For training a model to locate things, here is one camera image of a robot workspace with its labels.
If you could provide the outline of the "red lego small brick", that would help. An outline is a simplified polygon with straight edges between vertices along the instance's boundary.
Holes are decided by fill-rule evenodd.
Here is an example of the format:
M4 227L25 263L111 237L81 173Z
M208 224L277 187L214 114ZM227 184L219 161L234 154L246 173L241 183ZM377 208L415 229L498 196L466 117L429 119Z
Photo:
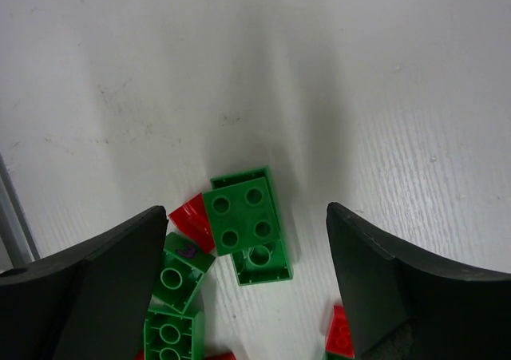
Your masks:
M144 352L141 350L137 353L136 360L144 360ZM227 352L224 354L216 354L213 356L208 356L205 360L236 360L236 356L232 352Z

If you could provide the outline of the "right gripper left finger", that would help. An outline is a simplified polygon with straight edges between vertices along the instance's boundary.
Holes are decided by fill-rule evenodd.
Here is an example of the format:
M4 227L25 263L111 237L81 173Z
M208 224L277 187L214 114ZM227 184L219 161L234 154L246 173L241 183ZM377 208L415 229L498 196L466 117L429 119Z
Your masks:
M157 205L1 274L3 359L134 359L167 230Z

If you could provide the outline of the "red lego tiny brick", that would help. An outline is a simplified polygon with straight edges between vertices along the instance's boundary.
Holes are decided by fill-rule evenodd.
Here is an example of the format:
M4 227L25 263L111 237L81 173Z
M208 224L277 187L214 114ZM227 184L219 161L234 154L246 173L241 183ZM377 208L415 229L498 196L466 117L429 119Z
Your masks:
M326 351L355 359L347 315L344 307L339 304L333 306L325 342Z

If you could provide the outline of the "green lego slope small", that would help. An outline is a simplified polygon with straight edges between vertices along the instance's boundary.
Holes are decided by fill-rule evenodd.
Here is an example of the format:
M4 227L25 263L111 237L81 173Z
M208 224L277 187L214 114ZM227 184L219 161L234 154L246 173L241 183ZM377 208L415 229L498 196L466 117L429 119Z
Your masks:
M323 360L354 360L354 359L343 356L341 354L335 354L335 353L326 351L323 355Z

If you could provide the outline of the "red lego slope left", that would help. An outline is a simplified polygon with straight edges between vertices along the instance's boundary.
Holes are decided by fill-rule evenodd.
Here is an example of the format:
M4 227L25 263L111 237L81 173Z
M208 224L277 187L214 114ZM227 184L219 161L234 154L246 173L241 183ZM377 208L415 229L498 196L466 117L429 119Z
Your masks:
M212 229L200 192L168 214L177 229L193 240L206 253L215 248Z

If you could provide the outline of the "green lego brick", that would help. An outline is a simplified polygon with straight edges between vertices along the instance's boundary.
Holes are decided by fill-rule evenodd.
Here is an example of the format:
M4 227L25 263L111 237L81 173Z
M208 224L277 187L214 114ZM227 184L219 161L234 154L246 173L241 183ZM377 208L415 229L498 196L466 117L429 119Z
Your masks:
M179 314L191 306L215 257L190 239L170 232L164 241L153 296Z
M167 306L151 305L143 336L145 360L201 360L205 348L204 312L192 308L178 314Z
M219 256L228 255L240 286L293 279L269 167L216 176L202 193Z

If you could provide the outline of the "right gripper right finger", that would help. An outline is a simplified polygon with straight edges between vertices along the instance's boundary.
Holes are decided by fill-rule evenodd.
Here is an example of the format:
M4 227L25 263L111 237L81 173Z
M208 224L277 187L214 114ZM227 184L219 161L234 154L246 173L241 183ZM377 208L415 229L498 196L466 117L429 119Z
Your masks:
M358 359L508 359L510 275L447 259L327 206Z

